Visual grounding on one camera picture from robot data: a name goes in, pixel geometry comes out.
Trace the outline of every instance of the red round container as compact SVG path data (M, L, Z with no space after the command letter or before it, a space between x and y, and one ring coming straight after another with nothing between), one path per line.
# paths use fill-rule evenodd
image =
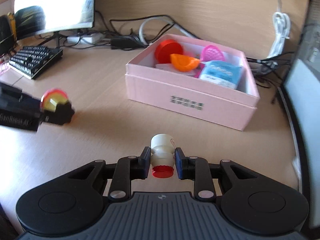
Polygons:
M175 40L162 41L155 51L155 58L160 64L171 63L171 54L183 55L183 47Z

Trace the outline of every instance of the black keyboard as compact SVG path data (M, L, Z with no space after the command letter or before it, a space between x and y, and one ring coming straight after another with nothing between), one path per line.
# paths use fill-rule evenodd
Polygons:
M35 79L51 67L63 54L62 49L46 46L24 46L9 61L14 70L29 79Z

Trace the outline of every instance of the pink box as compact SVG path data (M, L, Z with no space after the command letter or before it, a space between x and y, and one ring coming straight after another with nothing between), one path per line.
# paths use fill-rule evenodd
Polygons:
M226 61L244 67L237 90L198 78L154 68L154 51L163 40L178 41L185 51L200 54L207 45L217 46ZM233 129L243 130L260 99L249 64L242 51L180 35L166 34L126 66L128 98Z

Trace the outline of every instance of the power adapter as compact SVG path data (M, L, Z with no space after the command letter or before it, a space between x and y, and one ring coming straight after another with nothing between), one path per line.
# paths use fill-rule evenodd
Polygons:
M133 37L117 37L110 40L111 49L140 49L144 48L142 44L139 44Z
M67 40L69 43L80 43L80 44L96 44L98 41L103 39L104 35L102 33L93 33L90 35L81 36L68 36Z

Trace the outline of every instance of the computer monitor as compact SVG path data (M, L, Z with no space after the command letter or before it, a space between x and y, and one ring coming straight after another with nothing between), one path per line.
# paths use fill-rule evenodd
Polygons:
M15 0L17 39L92 28L94 0Z
M299 190L309 202L301 232L320 238L320 0L310 0L293 65L278 92L289 117Z

